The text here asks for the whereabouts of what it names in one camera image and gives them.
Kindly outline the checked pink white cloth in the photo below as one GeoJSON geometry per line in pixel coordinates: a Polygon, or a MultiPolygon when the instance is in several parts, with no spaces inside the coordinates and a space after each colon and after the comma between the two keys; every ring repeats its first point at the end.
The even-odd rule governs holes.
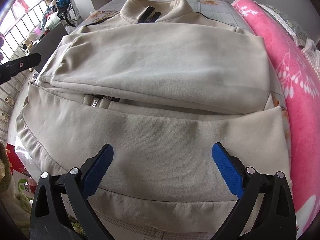
{"type": "Polygon", "coordinates": [[[319,68],[319,62],[320,62],[320,52],[317,49],[315,43],[313,40],[307,38],[305,42],[305,46],[302,49],[302,54],[307,59],[307,61],[310,63],[312,69],[316,73],[317,77],[320,76],[320,68],[319,68]]]}

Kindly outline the bicycle wheel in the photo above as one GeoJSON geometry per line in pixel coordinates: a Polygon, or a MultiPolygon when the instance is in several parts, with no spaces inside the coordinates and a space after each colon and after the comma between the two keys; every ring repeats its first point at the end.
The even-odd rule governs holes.
{"type": "Polygon", "coordinates": [[[71,3],[68,6],[64,7],[62,10],[62,16],[64,21],[71,27],[75,27],[77,23],[75,11],[71,3]]]}

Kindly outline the lace trimmed grey pillow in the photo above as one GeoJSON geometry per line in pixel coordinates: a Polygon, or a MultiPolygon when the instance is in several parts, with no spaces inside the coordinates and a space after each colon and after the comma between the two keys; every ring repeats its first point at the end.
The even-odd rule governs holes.
{"type": "Polygon", "coordinates": [[[305,46],[308,35],[295,20],[272,5],[259,4],[259,6],[281,25],[281,27],[291,36],[296,46],[305,46]]]}

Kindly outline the dark grey board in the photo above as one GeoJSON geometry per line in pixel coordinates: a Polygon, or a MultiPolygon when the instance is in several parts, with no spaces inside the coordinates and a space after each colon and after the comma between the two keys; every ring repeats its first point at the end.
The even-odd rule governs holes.
{"type": "Polygon", "coordinates": [[[41,62],[35,67],[37,72],[40,72],[47,63],[53,52],[56,50],[62,38],[67,35],[62,23],[56,25],[52,30],[46,34],[39,43],[31,48],[30,53],[39,53],[41,55],[41,62]]]}

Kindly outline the pink floral blanket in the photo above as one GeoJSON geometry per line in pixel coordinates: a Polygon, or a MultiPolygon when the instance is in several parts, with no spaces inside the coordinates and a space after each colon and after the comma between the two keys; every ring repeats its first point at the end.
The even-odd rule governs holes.
{"type": "Polygon", "coordinates": [[[279,22],[252,0],[235,0],[254,33],[264,38],[283,88],[291,129],[291,179],[301,237],[319,213],[319,75],[279,22]]]}

